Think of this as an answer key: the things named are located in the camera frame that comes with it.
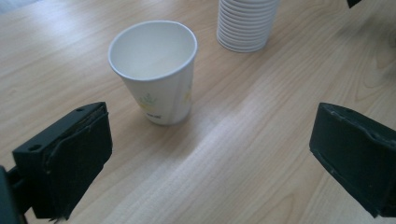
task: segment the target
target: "stack of paper cups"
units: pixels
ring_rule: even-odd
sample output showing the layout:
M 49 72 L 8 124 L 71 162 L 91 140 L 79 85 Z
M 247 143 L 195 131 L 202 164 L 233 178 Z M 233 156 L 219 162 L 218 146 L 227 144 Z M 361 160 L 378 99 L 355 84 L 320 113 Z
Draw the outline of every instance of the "stack of paper cups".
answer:
M 279 0 L 219 0 L 217 38 L 236 52 L 262 49 L 271 33 Z

